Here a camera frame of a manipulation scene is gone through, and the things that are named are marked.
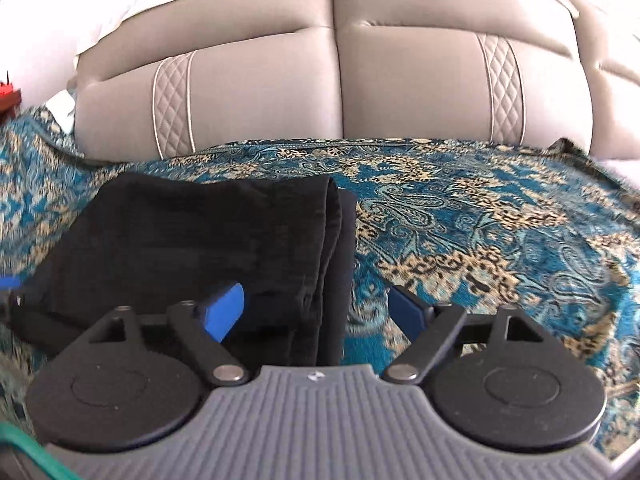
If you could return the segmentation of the black pants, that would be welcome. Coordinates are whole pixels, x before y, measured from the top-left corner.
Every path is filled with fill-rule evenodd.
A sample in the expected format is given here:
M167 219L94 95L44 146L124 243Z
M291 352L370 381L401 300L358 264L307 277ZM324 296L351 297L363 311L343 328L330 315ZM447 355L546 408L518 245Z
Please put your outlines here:
M2 312L56 356L120 306L162 314L240 284L224 346L245 366L341 362L356 245L354 193L328 176L104 184Z

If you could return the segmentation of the blue paisley sofa throw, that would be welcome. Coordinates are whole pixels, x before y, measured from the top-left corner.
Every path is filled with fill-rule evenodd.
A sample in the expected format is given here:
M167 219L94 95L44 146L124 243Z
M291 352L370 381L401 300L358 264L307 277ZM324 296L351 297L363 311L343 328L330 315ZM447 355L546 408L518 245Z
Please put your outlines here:
M597 449L616 458L638 441L639 190L570 141L244 141L136 170L201 183L329 174L358 197L343 363L382 370L405 348L387 283L475 313L512 302L603 382Z

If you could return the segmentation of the dark wooden cabinet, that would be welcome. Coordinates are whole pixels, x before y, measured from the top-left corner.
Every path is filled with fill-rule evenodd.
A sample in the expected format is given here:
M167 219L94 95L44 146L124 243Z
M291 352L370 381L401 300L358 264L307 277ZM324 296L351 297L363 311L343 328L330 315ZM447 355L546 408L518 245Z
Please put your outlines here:
M0 84L0 124L14 119L20 112L22 105L22 92L10 81L9 73Z

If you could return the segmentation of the beige leather sofa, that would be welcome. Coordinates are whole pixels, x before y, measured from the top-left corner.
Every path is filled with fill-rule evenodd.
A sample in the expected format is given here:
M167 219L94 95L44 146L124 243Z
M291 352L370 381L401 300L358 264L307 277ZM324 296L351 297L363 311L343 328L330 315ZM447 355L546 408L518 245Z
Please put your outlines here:
M418 138L639 156L639 41L586 0L150 0L79 55L88 157Z

